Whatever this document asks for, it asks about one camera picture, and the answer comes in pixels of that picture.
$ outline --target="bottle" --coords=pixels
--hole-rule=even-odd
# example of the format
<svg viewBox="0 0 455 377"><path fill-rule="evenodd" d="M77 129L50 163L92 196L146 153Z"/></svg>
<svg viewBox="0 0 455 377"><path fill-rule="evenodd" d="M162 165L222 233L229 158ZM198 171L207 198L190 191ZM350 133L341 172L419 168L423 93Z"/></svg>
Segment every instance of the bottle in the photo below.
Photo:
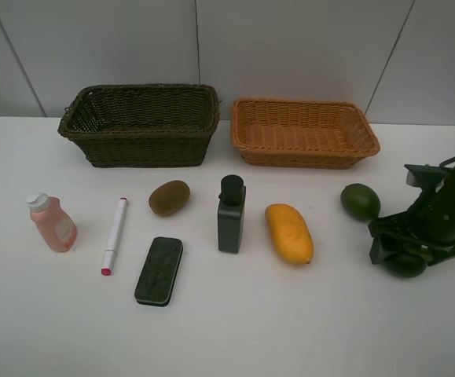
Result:
<svg viewBox="0 0 455 377"><path fill-rule="evenodd" d="M243 236L244 200L246 187L237 175L222 179L217 212L218 249L237 254Z"/></svg>
<svg viewBox="0 0 455 377"><path fill-rule="evenodd" d="M47 246L58 253L72 247L77 238L77 228L61 208L58 198L38 193L30 195L26 203L30 208L30 218Z"/></svg>

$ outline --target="pink bottle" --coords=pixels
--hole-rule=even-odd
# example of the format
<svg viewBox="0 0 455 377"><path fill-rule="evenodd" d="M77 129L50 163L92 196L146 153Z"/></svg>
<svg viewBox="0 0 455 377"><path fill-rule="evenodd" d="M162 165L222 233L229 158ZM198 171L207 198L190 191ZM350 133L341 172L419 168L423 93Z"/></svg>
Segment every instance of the pink bottle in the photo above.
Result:
<svg viewBox="0 0 455 377"><path fill-rule="evenodd" d="M37 225L47 246L58 253L67 251L77 238L77 228L60 206L60 200L38 193L26 199L30 218Z"/></svg>

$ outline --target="green lime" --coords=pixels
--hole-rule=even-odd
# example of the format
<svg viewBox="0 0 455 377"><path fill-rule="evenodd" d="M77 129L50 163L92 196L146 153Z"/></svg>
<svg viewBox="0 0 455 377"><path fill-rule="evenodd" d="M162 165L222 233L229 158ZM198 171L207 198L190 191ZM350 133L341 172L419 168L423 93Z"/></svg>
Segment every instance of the green lime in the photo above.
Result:
<svg viewBox="0 0 455 377"><path fill-rule="evenodd" d="M427 265L422 257L414 254L397 253L383 261L384 266L398 277L416 277L424 272Z"/></svg>
<svg viewBox="0 0 455 377"><path fill-rule="evenodd" d="M340 194L344 210L360 221L371 221L379 216L381 202L369 186L353 183L346 186Z"/></svg>

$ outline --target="white bottle cap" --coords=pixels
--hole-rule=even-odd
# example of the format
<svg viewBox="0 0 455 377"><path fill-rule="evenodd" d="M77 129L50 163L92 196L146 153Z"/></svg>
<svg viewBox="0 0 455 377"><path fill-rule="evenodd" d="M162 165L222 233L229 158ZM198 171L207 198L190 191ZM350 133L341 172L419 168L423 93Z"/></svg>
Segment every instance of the white bottle cap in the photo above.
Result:
<svg viewBox="0 0 455 377"><path fill-rule="evenodd" d="M50 199L46 194L37 193L30 195L26 203L32 212L42 212L49 207Z"/></svg>

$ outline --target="black bottle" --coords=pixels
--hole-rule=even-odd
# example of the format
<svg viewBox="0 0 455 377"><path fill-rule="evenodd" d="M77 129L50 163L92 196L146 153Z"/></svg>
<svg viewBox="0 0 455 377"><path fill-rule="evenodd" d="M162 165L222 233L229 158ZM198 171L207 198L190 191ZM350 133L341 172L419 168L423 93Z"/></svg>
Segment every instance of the black bottle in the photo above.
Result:
<svg viewBox="0 0 455 377"><path fill-rule="evenodd" d="M224 177L221 187L217 213L218 249L237 254L243 236L246 187L244 187L243 179L237 175Z"/></svg>

